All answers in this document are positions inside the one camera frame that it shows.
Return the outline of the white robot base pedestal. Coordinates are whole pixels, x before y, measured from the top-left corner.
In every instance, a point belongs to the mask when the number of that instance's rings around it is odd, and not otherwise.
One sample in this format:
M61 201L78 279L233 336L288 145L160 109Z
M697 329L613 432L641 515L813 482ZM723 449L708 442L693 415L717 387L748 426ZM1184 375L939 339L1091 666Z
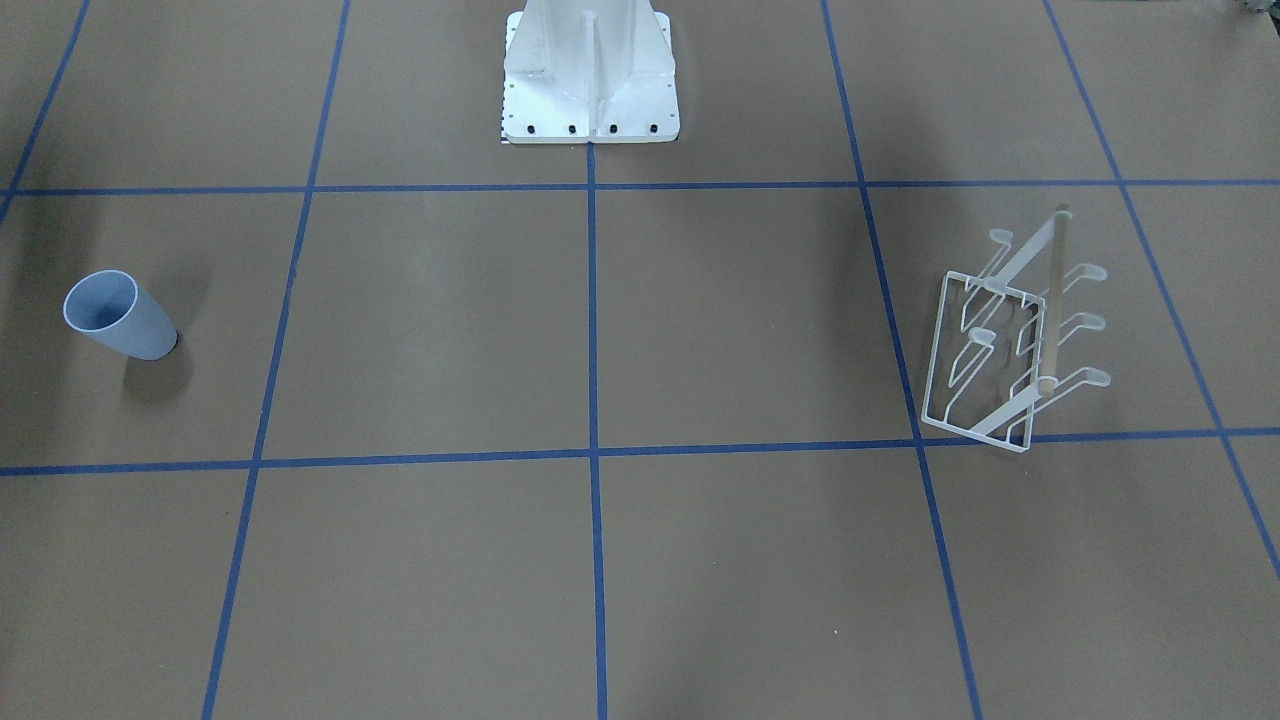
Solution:
M671 18L649 1L527 1L506 18L507 143L667 143L681 133Z

